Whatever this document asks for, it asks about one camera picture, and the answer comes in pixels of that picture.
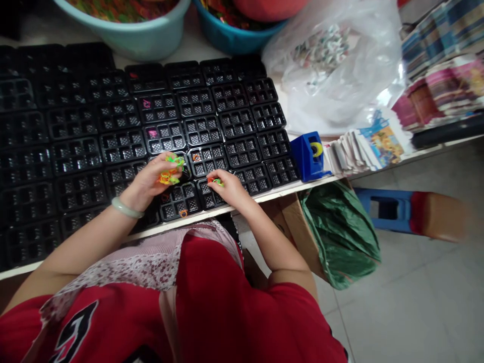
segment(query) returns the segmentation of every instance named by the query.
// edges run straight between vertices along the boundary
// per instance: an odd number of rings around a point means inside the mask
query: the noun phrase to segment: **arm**
[[[307,290],[317,301],[316,284],[308,264],[245,191],[238,177],[220,169],[211,172],[208,177],[218,177],[223,181],[223,187],[217,183],[208,185],[247,220],[262,256],[272,271],[269,284],[293,282]]]
[[[139,172],[133,183],[119,197],[124,205],[143,212],[154,196],[169,187],[160,184],[158,178],[162,171],[176,167],[175,163],[165,161],[167,155],[171,154],[160,154]],[[137,221],[113,206],[107,207],[65,240],[30,274],[4,313],[33,297],[57,293],[91,265],[117,250]]]

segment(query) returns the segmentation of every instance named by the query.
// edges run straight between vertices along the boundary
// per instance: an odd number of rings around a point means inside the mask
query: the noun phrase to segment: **hand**
[[[133,210],[144,212],[153,197],[170,187],[171,184],[162,184],[158,181],[163,171],[176,168],[176,163],[166,161],[167,156],[176,157],[172,152],[161,153],[136,175],[131,185],[119,197],[124,205]],[[173,174],[176,178],[180,178],[181,175],[181,168],[178,169],[176,174]]]
[[[255,203],[240,183],[239,178],[228,171],[217,169],[208,174],[207,178],[220,178],[222,180],[223,187],[217,183],[208,183],[208,186],[239,212],[242,213]]]

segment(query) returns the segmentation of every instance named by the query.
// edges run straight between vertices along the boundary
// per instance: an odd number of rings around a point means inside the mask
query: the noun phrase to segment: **plastic bag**
[[[391,108],[405,89],[401,27],[392,0],[312,0],[264,48],[282,73],[288,128],[339,136],[368,127],[370,103]]]
[[[343,290],[375,271],[382,261],[380,246],[354,191],[335,181],[301,192],[299,201],[331,286]]]

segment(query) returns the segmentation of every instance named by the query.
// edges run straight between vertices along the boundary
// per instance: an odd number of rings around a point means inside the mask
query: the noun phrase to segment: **bracelet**
[[[145,212],[138,212],[125,206],[119,197],[114,197],[111,204],[116,210],[131,218],[140,219],[145,215]]]

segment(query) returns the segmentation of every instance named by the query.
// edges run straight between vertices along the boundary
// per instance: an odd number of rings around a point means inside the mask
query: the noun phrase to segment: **green plastic bag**
[[[377,235],[350,188],[335,181],[301,192],[299,201],[331,286],[346,289],[375,271],[382,261]]]

